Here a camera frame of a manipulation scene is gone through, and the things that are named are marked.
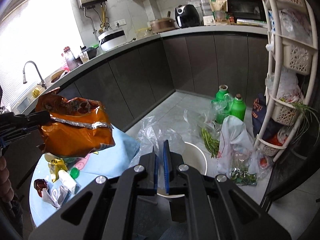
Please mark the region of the person's left hand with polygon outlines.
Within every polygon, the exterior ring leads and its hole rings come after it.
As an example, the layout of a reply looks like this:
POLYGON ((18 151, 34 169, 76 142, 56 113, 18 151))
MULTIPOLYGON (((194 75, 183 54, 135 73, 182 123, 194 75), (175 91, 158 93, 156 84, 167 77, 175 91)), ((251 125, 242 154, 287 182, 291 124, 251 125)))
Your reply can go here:
POLYGON ((7 169, 6 159, 1 156, 0 158, 0 198, 8 203, 12 201, 14 197, 14 191, 11 187, 11 181, 9 179, 9 170, 7 169))

